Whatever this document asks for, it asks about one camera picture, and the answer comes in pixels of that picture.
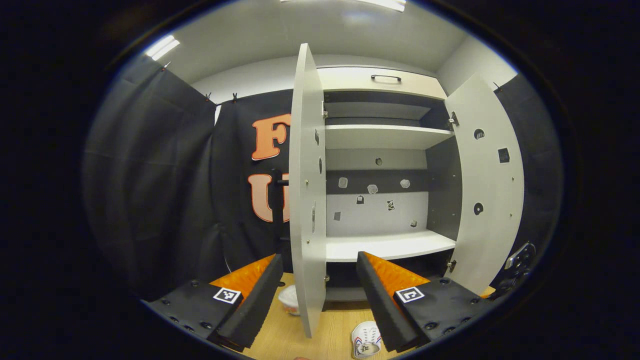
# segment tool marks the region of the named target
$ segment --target ceiling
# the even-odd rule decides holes
[[[350,0],[239,0],[173,32],[159,62],[187,83],[256,61],[314,54],[367,56],[436,72],[466,33],[407,3],[403,13]]]

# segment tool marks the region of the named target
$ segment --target cabinet shelf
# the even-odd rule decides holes
[[[326,239],[326,260],[355,262],[358,251],[393,260],[453,249],[456,242],[430,230],[383,236],[345,236]]]
[[[326,148],[425,150],[452,136],[453,131],[415,126],[329,125],[324,127]]]

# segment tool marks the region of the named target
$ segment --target open cabinet door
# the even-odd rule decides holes
[[[300,45],[291,104],[289,209],[298,308],[308,338],[324,306],[326,174],[324,93],[308,44]]]
[[[445,100],[462,169],[460,230],[445,276],[481,294],[509,256],[524,200],[522,157],[502,104],[475,74]]]

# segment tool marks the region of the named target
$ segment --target sneaker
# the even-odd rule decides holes
[[[353,358],[364,359],[380,351],[380,331],[376,322],[363,322],[351,333],[353,342]]]

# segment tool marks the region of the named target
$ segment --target drawer handle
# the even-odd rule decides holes
[[[400,78],[399,76],[391,76],[391,75],[372,75],[371,79],[375,80],[376,76],[384,76],[385,78],[396,78],[398,80],[398,83],[402,81],[402,78]]]

